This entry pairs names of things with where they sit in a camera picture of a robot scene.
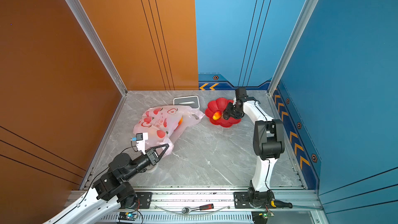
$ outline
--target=black line on wall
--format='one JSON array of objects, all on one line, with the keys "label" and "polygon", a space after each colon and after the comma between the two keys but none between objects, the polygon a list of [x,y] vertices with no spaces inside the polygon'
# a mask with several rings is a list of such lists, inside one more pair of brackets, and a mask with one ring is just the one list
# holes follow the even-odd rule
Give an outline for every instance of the black line on wall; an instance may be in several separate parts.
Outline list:
[{"label": "black line on wall", "polygon": [[27,151],[25,151],[25,150],[23,150],[23,149],[21,149],[21,148],[18,148],[18,147],[16,147],[16,146],[13,146],[12,144],[9,144],[9,143],[7,143],[7,142],[1,140],[1,139],[0,139],[0,141],[3,142],[3,143],[5,143],[5,144],[8,144],[9,146],[12,146],[12,147],[14,147],[14,148],[16,148],[16,149],[18,149],[18,150],[20,150],[20,151],[26,152],[26,153],[28,153],[29,155],[32,155],[33,157],[37,157],[37,158],[39,158],[39,159],[41,159],[41,160],[43,160],[43,161],[45,161],[45,162],[48,162],[49,164],[52,164],[52,165],[54,165],[54,166],[56,166],[56,167],[58,167],[58,168],[60,168],[60,169],[63,169],[63,170],[65,170],[65,171],[67,171],[67,172],[70,172],[70,173],[72,173],[72,174],[74,174],[74,175],[77,175],[77,176],[83,178],[82,176],[80,176],[80,175],[78,175],[78,174],[76,174],[76,173],[73,173],[73,172],[71,172],[71,171],[68,171],[67,169],[64,169],[64,168],[62,168],[62,167],[60,167],[60,166],[58,166],[58,165],[56,165],[56,164],[53,164],[52,162],[49,162],[49,161],[47,161],[47,160],[45,160],[45,159],[43,159],[43,158],[41,158],[41,157],[38,157],[38,156],[36,156],[36,155],[33,155],[32,153],[27,152]]},{"label": "black line on wall", "polygon": [[[387,186],[387,187],[383,187],[383,188],[371,190],[371,191],[368,191],[368,192],[365,192],[365,193],[353,195],[353,196],[351,196],[351,197],[357,197],[357,196],[359,196],[359,195],[365,195],[365,194],[367,194],[367,193],[379,191],[379,190],[382,190],[382,189],[388,189],[388,188],[395,187],[395,186],[398,186],[398,184],[394,184],[394,185],[391,185],[391,186]],[[335,201],[331,201],[331,202],[327,202],[327,203],[322,203],[322,205],[329,204],[329,203],[332,203],[332,202],[338,202],[338,201],[345,200],[345,199],[348,199],[348,198],[351,198],[351,197],[346,197],[346,198],[342,198],[342,199],[339,199],[339,200],[335,200]]]},{"label": "black line on wall", "polygon": [[392,169],[386,170],[385,172],[380,172],[379,174],[375,174],[375,175],[373,175],[373,176],[370,176],[370,177],[367,177],[367,178],[364,178],[364,179],[358,180],[358,181],[356,181],[356,182],[353,182],[353,183],[349,183],[349,184],[347,184],[347,185],[344,185],[344,186],[341,186],[341,187],[339,187],[339,188],[332,189],[332,190],[330,190],[330,191],[328,191],[328,192],[325,192],[325,193],[322,193],[322,194],[319,194],[319,195],[324,195],[324,194],[330,193],[330,192],[332,192],[332,191],[335,191],[335,190],[338,190],[338,189],[341,189],[341,188],[344,188],[344,187],[347,187],[347,186],[353,185],[354,183],[359,183],[359,182],[362,182],[362,181],[364,181],[364,180],[367,180],[367,179],[369,179],[369,178],[372,178],[372,177],[375,177],[375,176],[378,176],[378,175],[384,174],[384,173],[386,173],[386,172],[390,172],[390,171],[392,171],[392,170],[395,170],[395,169],[398,169],[398,167],[395,167],[395,168],[392,168]]},{"label": "black line on wall", "polygon": [[250,76],[251,76],[251,71],[253,70],[254,61],[256,60],[256,55],[257,55],[257,51],[258,51],[258,46],[260,45],[261,36],[263,35],[263,30],[264,30],[264,26],[265,26],[265,24],[266,24],[266,20],[267,20],[267,16],[268,16],[268,11],[269,11],[269,6],[271,5],[271,1],[272,1],[272,0],[269,0],[268,9],[267,9],[267,13],[266,13],[266,18],[264,19],[263,28],[261,29],[260,39],[258,40],[258,43],[257,43],[256,53],[254,54],[253,63],[251,64],[250,74],[249,74],[249,78],[248,78],[248,82],[247,82],[246,86],[249,85],[249,80],[250,80]]},{"label": "black line on wall", "polygon": [[37,144],[35,144],[35,143],[33,143],[33,142],[30,142],[29,140],[27,140],[26,138],[21,137],[20,135],[16,134],[15,132],[12,132],[12,131],[10,131],[10,130],[8,130],[8,129],[2,127],[2,126],[0,126],[0,127],[3,128],[4,130],[6,130],[7,132],[10,132],[10,133],[14,134],[14,135],[17,136],[17,137],[22,138],[23,140],[25,140],[25,141],[31,143],[32,145],[37,146],[37,147],[39,147],[40,149],[43,149],[43,150],[45,150],[46,152],[48,152],[48,153],[50,153],[50,154],[52,154],[52,155],[54,155],[54,156],[56,156],[56,157],[58,157],[58,158],[61,158],[62,160],[66,161],[66,162],[68,162],[68,163],[70,163],[70,164],[76,166],[77,168],[82,169],[82,170],[84,170],[84,171],[86,172],[85,169],[83,169],[83,168],[77,166],[76,164],[73,164],[73,163],[69,162],[68,160],[66,160],[66,159],[64,159],[64,158],[62,158],[62,157],[60,157],[60,156],[58,156],[58,155],[55,155],[54,153],[52,153],[52,152],[50,152],[50,151],[44,149],[44,148],[41,147],[41,146],[38,146]]},{"label": "black line on wall", "polygon": [[142,2],[142,0],[141,0],[141,4],[142,4],[142,9],[144,10],[145,19],[147,20],[148,31],[149,31],[149,34],[150,34],[150,38],[152,39],[152,45],[153,45],[153,49],[155,50],[156,59],[158,60],[158,65],[159,65],[160,75],[162,76],[163,86],[164,86],[164,89],[167,90],[166,89],[166,84],[164,83],[162,69],[160,68],[158,54],[156,53],[155,43],[153,42],[152,33],[150,32],[149,22],[148,22],[147,14],[145,13],[144,3]]},{"label": "black line on wall", "polygon": [[[26,163],[23,163],[23,162],[19,162],[19,161],[15,160],[15,159],[12,159],[12,158],[10,158],[10,157],[6,157],[6,156],[4,156],[4,155],[2,155],[2,154],[0,154],[0,156],[2,156],[2,157],[5,157],[5,158],[8,158],[8,159],[10,159],[10,160],[12,160],[12,161],[14,161],[14,162],[17,162],[17,163],[20,163],[20,164],[26,165],[26,166],[28,166],[28,167],[31,167],[31,168],[37,169],[38,171],[44,172],[44,173],[46,173],[46,174],[49,174],[49,175],[52,175],[52,176],[58,177],[57,175],[51,174],[51,173],[49,173],[49,172],[45,172],[45,171],[43,171],[43,170],[41,170],[41,169],[38,169],[38,168],[36,168],[36,167],[33,167],[33,166],[30,166],[30,165],[27,165]],[[62,178],[62,177],[58,177],[58,178],[60,178],[60,179],[62,179],[62,180],[65,180],[65,181],[68,181],[68,182],[70,182],[70,183],[74,183],[74,182],[72,182],[72,181],[69,181],[69,180],[67,180],[67,179],[65,179],[65,178]]]},{"label": "black line on wall", "polygon": [[264,1],[265,1],[265,0],[263,0],[263,4],[262,4],[262,6],[261,6],[260,16],[258,17],[258,22],[257,22],[256,32],[254,33],[253,43],[251,44],[251,50],[250,50],[248,65],[247,65],[247,67],[246,67],[245,77],[243,78],[242,86],[245,84],[246,74],[247,74],[247,72],[248,72],[249,63],[250,63],[251,52],[253,51],[254,42],[256,41],[256,35],[257,35],[258,24],[260,23],[261,13],[263,12]]},{"label": "black line on wall", "polygon": [[149,0],[148,0],[148,4],[149,4],[150,13],[152,15],[153,26],[155,27],[156,37],[157,37],[158,43],[159,43],[159,49],[160,49],[160,54],[161,54],[162,60],[163,60],[164,71],[166,72],[167,83],[169,84],[169,89],[171,89],[172,87],[170,87],[170,81],[169,81],[169,76],[167,75],[166,64],[164,63],[162,47],[160,46],[159,34],[158,34],[158,30],[156,29],[155,18],[153,17],[152,7],[150,5],[150,1]]},{"label": "black line on wall", "polygon": [[172,68],[171,68],[171,66],[170,66],[169,55],[167,54],[167,46],[166,46],[166,41],[164,40],[164,34],[163,34],[163,28],[162,28],[162,21],[160,21],[158,3],[157,3],[156,0],[155,0],[155,4],[156,4],[156,10],[158,11],[158,17],[159,17],[159,23],[160,23],[160,30],[162,31],[163,43],[164,43],[164,48],[165,48],[165,50],[166,50],[167,62],[169,63],[170,76],[171,76],[171,78],[172,78],[173,89],[175,90],[176,88],[174,87],[174,80],[173,80]]},{"label": "black line on wall", "polygon": [[243,55],[242,68],[240,69],[238,87],[239,87],[239,84],[240,84],[240,78],[241,78],[241,76],[242,76],[243,64],[245,63],[246,50],[248,49],[249,38],[250,38],[250,32],[251,32],[251,26],[253,25],[253,19],[254,19],[254,13],[256,12],[256,6],[257,6],[257,0],[256,0],[255,5],[254,5],[253,16],[251,17],[251,24],[250,24],[250,29],[249,29],[249,36],[248,36],[248,41],[246,42],[245,54]]},{"label": "black line on wall", "polygon": [[343,209],[343,210],[339,210],[339,211],[329,212],[329,213],[326,213],[326,214],[333,214],[333,213],[343,212],[343,211],[347,211],[347,210],[353,210],[353,209],[358,209],[358,208],[365,208],[365,207],[377,206],[377,205],[386,204],[386,203],[391,203],[391,202],[398,202],[398,200],[393,200],[393,201],[388,201],[388,202],[381,202],[381,203],[376,203],[376,204],[371,204],[371,205],[366,205],[366,206],[356,207],[356,208],[348,208],[348,209]]}]

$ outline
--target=yellow chevron arrow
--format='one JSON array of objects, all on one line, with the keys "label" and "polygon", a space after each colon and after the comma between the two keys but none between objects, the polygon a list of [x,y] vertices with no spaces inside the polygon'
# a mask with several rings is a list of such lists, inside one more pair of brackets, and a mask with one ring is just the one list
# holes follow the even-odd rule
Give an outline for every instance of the yellow chevron arrow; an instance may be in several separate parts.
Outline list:
[{"label": "yellow chevron arrow", "polygon": [[295,154],[296,154],[296,156],[297,156],[297,148],[299,148],[299,149],[301,149],[302,151],[304,151],[304,149],[303,149],[300,145],[298,145],[297,143],[295,143]]},{"label": "yellow chevron arrow", "polygon": [[284,115],[289,116],[289,114],[287,114],[287,112],[282,111],[282,121],[283,121],[283,116]]},{"label": "yellow chevron arrow", "polygon": [[310,165],[310,162],[308,162],[307,159],[303,158],[302,156],[300,156],[300,169],[302,170],[302,163],[305,162],[306,164],[308,164],[308,166]]},{"label": "yellow chevron arrow", "polygon": [[215,90],[214,87],[217,86],[218,83],[214,84],[213,86],[210,87],[211,90]]},{"label": "yellow chevron arrow", "polygon": [[278,103],[278,112],[280,112],[281,107],[284,107],[285,105],[283,103]]},{"label": "yellow chevron arrow", "polygon": [[276,104],[276,98],[280,98],[280,95],[275,95],[275,104]]},{"label": "yellow chevron arrow", "polygon": [[296,133],[290,132],[290,143],[292,143],[292,136],[296,137],[296,138],[299,138]]},{"label": "yellow chevron arrow", "polygon": [[199,89],[205,90],[204,87],[207,86],[208,83],[203,84],[201,87],[199,87]]}]

